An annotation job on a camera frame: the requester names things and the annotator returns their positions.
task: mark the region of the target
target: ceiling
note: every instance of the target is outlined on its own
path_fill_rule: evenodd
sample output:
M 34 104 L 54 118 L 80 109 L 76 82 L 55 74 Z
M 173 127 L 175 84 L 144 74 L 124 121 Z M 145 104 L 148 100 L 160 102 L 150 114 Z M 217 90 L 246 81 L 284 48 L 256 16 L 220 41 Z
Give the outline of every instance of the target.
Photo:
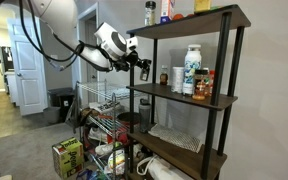
M 15 12 L 7 6 L 0 7 L 0 28 L 7 29 L 7 18 L 14 18 Z

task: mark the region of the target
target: green box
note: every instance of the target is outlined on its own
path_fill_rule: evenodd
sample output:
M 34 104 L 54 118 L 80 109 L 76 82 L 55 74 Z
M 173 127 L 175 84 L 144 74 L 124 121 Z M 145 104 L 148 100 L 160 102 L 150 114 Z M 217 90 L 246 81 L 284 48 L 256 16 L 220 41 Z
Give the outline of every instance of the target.
M 83 145 L 76 138 L 54 144 L 52 151 L 54 168 L 61 178 L 68 178 L 83 169 Z

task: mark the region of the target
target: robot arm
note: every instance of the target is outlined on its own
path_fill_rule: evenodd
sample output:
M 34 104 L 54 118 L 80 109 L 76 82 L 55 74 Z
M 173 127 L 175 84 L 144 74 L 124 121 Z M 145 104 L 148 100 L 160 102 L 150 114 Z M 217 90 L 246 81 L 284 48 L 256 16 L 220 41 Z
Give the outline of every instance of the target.
M 76 38 L 77 7 L 74 0 L 0 0 L 1 3 L 12 4 L 26 9 L 52 30 L 56 39 L 75 52 L 81 46 L 78 56 L 91 64 L 98 71 L 128 71 L 134 66 L 146 67 L 149 70 L 150 60 L 140 60 L 129 54 L 137 47 L 137 38 L 124 39 L 114 28 L 102 23 L 94 35 L 101 43 L 92 47 Z

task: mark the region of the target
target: hallway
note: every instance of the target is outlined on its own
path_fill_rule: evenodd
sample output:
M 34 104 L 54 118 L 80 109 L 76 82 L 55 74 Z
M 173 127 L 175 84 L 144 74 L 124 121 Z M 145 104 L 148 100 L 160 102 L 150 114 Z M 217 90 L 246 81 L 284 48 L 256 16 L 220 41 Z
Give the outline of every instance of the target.
M 22 117 L 5 92 L 0 92 L 0 137 L 48 126 L 43 113 Z

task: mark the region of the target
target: trash can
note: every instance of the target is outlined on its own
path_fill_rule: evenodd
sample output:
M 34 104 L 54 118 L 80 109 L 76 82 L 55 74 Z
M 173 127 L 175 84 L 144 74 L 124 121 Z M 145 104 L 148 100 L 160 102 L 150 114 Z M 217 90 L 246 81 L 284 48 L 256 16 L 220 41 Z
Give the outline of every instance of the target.
M 43 109 L 45 120 L 49 124 L 56 124 L 60 122 L 60 107 L 48 107 Z
M 74 99 L 73 89 L 70 87 L 58 88 L 58 89 L 50 89 L 47 92 L 50 107 L 60 107 L 59 109 L 60 122 L 64 122 L 67 112 L 70 109 L 70 106 L 72 105 Z

